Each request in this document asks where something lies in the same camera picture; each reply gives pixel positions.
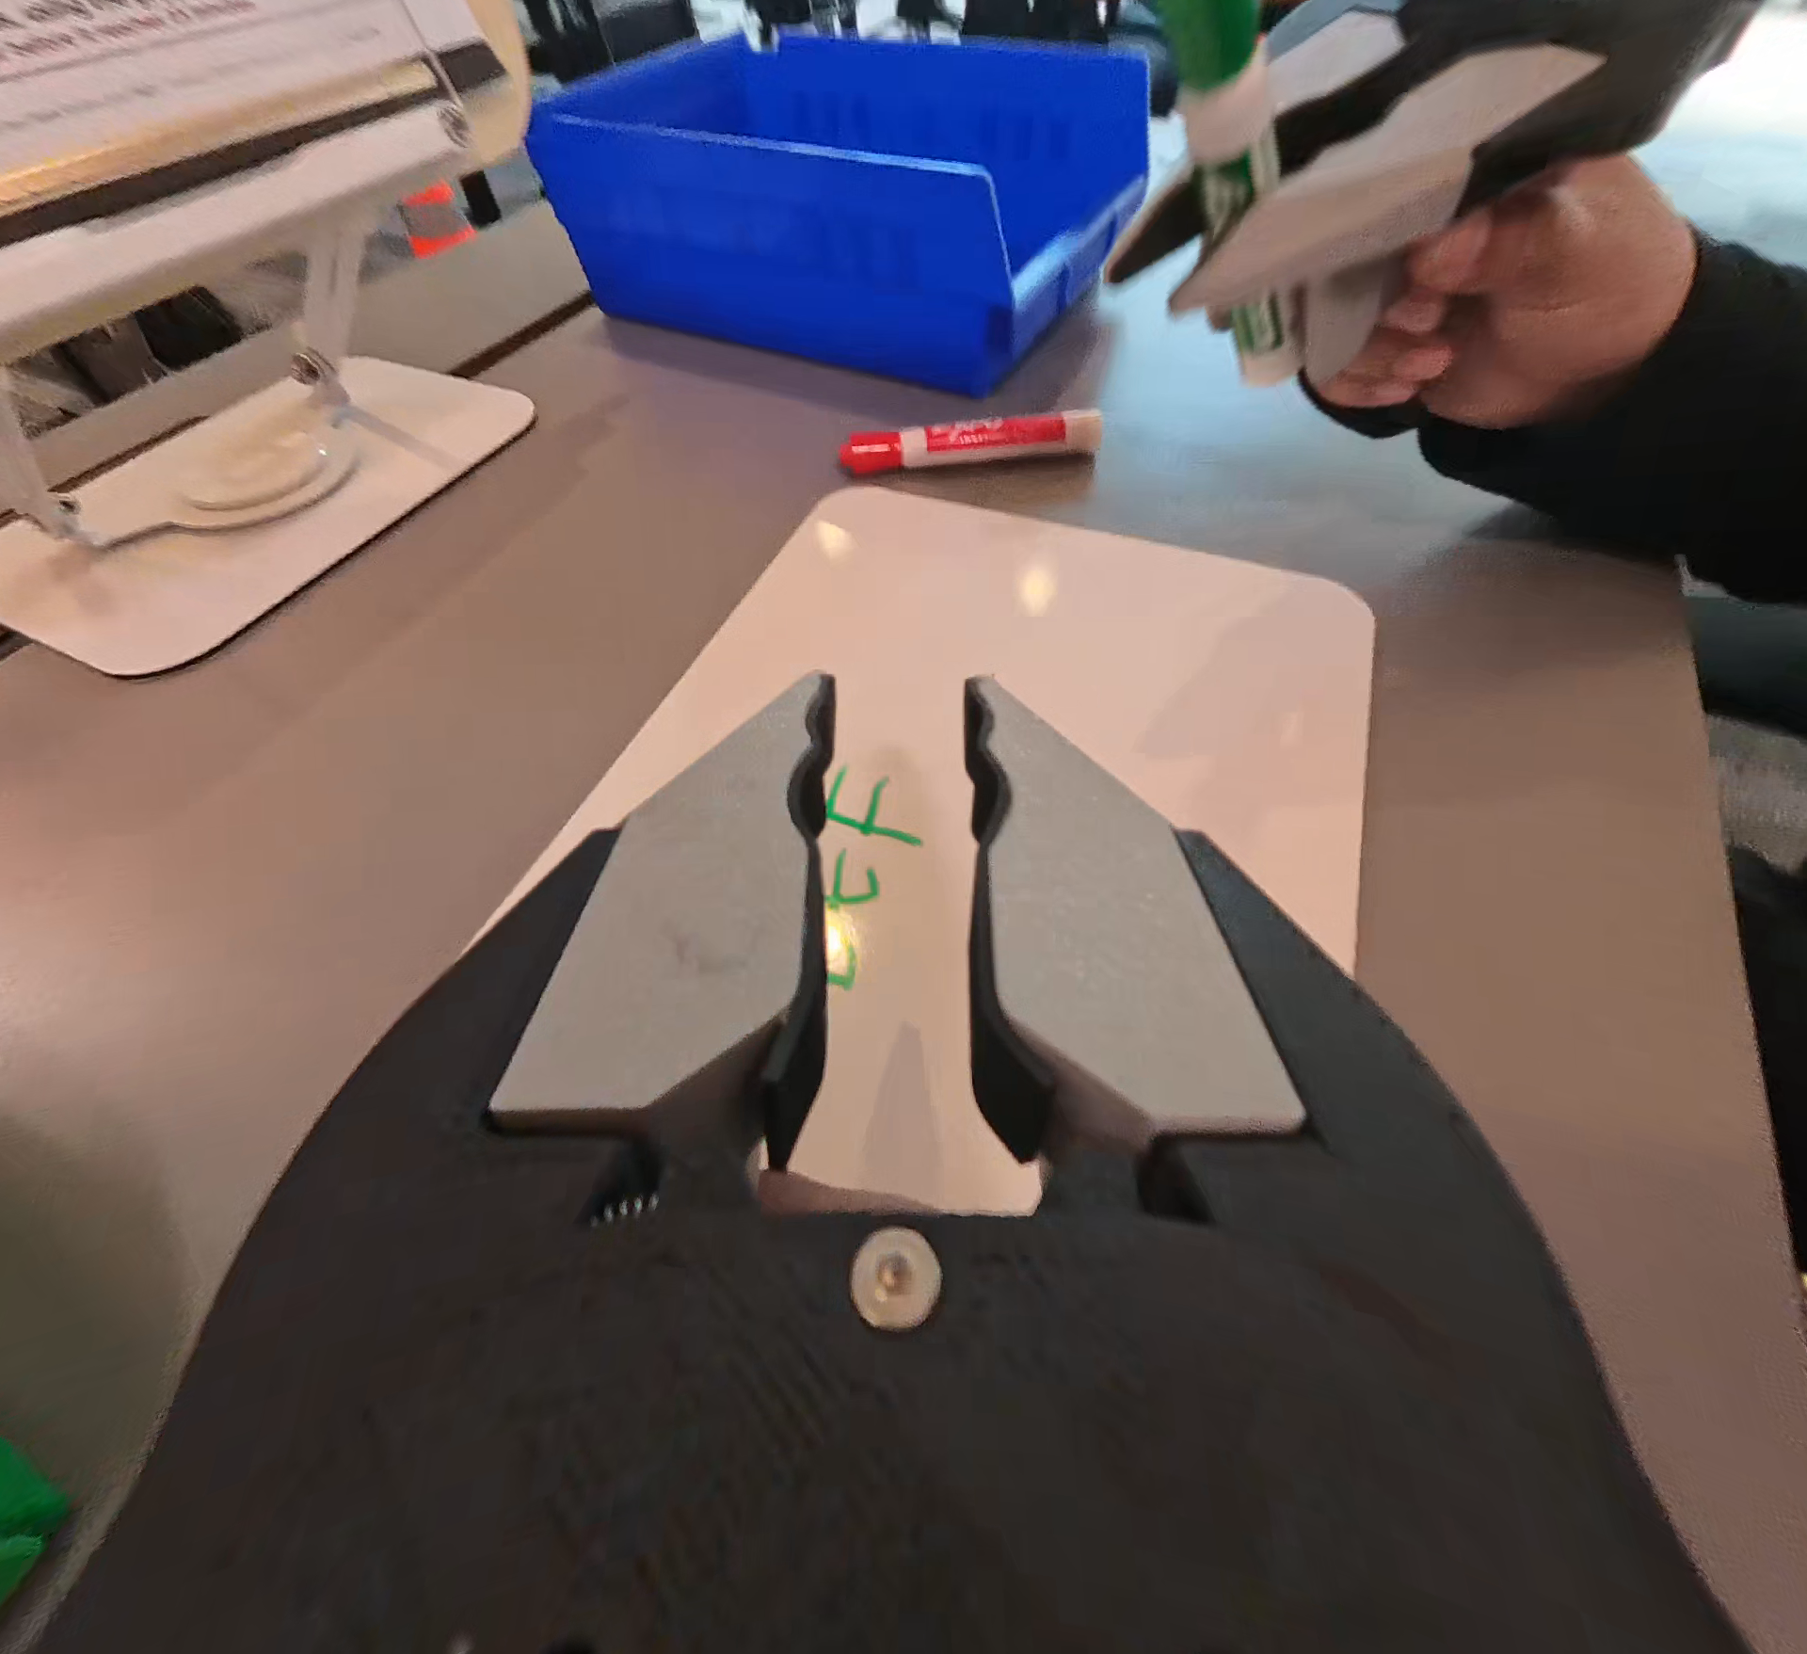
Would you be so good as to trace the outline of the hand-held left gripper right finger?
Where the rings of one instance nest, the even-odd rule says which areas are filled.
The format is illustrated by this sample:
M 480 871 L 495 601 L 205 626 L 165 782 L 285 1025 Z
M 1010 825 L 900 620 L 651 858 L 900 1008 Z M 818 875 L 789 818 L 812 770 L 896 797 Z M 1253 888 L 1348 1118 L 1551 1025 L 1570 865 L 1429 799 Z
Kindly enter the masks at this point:
M 970 1080 L 1021 1163 L 1279 1139 L 1298 1087 L 1179 829 L 993 675 L 962 689 Z

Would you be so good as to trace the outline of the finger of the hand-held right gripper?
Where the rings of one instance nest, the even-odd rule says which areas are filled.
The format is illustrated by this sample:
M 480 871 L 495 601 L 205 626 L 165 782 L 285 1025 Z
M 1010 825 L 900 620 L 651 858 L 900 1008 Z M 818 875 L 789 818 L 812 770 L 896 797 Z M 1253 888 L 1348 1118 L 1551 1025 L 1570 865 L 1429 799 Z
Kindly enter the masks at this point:
M 1374 307 L 1391 259 L 1456 216 L 1478 147 L 1602 62 L 1463 56 L 1444 66 L 1370 128 L 1258 195 L 1173 290 L 1171 313 L 1226 311 L 1270 292 L 1294 292 L 1325 316 Z
M 1338 14 L 1327 26 L 1285 49 L 1277 58 L 1268 51 L 1268 37 L 1262 35 L 1262 39 L 1266 39 L 1275 134 L 1281 117 L 1380 68 L 1404 45 L 1399 24 L 1389 14 L 1380 13 Z M 1180 89 L 1179 85 L 1175 109 L 1180 117 L 1186 142 Z M 1148 199 L 1139 218 L 1118 240 L 1118 246 L 1105 263 L 1105 278 L 1114 286 L 1124 284 L 1167 258 L 1179 246 L 1192 240 L 1201 246 L 1201 233 L 1203 220 L 1199 201 L 1192 193 L 1186 151 L 1180 172 L 1175 174 L 1160 193 Z

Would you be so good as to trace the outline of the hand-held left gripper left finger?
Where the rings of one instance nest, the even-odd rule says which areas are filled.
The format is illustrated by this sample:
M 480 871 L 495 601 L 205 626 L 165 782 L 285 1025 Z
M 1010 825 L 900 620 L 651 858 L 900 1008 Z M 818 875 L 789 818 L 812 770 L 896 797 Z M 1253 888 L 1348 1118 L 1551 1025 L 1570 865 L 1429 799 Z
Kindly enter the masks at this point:
M 488 1103 L 495 1125 L 763 1144 L 789 1165 L 826 1068 L 835 719 L 833 675 L 801 675 L 605 835 Z

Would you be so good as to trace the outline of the green dry erase marker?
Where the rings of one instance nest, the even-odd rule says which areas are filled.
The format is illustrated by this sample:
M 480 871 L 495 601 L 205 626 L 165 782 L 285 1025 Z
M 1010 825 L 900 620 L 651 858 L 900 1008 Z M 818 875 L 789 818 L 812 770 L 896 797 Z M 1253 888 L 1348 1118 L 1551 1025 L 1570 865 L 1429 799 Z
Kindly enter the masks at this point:
M 1302 366 L 1298 292 L 1272 286 L 1234 305 L 1201 296 L 1211 254 L 1279 182 L 1266 39 L 1255 41 L 1251 60 L 1232 81 L 1211 90 L 1182 87 L 1180 111 L 1203 233 L 1192 275 L 1175 290 L 1169 307 L 1175 313 L 1211 309 L 1224 315 L 1241 379 L 1251 387 L 1281 385 Z

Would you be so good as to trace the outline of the white whiteboard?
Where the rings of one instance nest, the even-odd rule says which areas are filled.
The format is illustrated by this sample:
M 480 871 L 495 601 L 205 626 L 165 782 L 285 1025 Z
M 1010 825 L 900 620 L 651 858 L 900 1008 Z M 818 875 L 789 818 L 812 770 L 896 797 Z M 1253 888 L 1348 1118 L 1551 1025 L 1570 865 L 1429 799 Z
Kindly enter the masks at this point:
M 1374 618 L 1260 563 L 852 485 L 822 501 L 507 903 L 801 675 L 837 687 L 827 1070 L 793 1165 L 949 1213 L 1040 1188 L 972 1093 L 962 687 L 993 675 L 1357 964 Z

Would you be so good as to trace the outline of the red dry erase marker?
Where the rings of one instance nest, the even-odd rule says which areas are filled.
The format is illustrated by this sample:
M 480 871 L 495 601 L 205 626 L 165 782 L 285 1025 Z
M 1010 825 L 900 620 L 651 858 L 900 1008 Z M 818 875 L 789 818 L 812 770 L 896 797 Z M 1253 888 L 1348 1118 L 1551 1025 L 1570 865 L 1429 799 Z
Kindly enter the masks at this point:
M 1068 408 L 911 427 L 898 432 L 898 444 L 901 465 L 911 468 L 1093 457 L 1103 446 L 1103 411 Z

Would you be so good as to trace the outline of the blue plastic bin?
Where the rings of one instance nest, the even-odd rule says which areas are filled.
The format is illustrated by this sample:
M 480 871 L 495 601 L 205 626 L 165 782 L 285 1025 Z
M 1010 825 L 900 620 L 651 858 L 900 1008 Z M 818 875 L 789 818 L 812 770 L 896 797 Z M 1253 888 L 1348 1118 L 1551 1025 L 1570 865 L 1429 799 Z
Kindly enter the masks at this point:
M 1097 284 L 1146 127 L 1137 54 L 786 32 L 571 83 L 526 149 L 605 315 L 983 398 Z

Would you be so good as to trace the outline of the person's right hand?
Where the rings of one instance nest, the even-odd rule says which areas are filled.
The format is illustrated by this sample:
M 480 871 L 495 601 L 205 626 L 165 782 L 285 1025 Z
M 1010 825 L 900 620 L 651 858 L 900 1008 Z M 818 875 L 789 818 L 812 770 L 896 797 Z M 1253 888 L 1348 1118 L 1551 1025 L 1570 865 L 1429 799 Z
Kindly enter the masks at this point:
M 1589 409 L 1683 311 L 1699 244 L 1636 159 L 1568 165 L 1416 240 L 1404 284 L 1311 394 L 1477 428 Z

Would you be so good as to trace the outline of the beige board on white stand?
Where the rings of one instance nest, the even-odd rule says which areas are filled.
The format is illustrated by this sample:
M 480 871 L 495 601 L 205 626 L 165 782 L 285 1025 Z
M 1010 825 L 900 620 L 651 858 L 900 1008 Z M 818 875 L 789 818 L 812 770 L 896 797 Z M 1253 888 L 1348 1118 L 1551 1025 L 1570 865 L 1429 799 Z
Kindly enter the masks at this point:
M 4 632 L 95 672 L 199 660 L 324 577 L 535 417 L 522 394 L 349 349 L 364 248 L 397 201 L 482 172 L 526 134 L 509 0 L 469 0 L 488 49 L 425 52 L 381 87 L 283 106 L 212 146 L 4 204 Z M 283 373 L 61 491 L 15 370 L 144 305 L 296 250 Z

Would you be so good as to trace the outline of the green plastic bin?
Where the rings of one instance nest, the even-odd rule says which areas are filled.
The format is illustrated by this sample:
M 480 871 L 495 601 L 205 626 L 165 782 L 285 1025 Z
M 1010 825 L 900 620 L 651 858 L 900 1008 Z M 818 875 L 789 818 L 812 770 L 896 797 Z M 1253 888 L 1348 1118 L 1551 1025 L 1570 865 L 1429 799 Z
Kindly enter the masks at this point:
M 36 1463 L 11 1443 L 2 1439 L 2 1606 L 32 1575 L 34 1566 L 49 1549 L 68 1518 L 66 1492 L 47 1479 Z

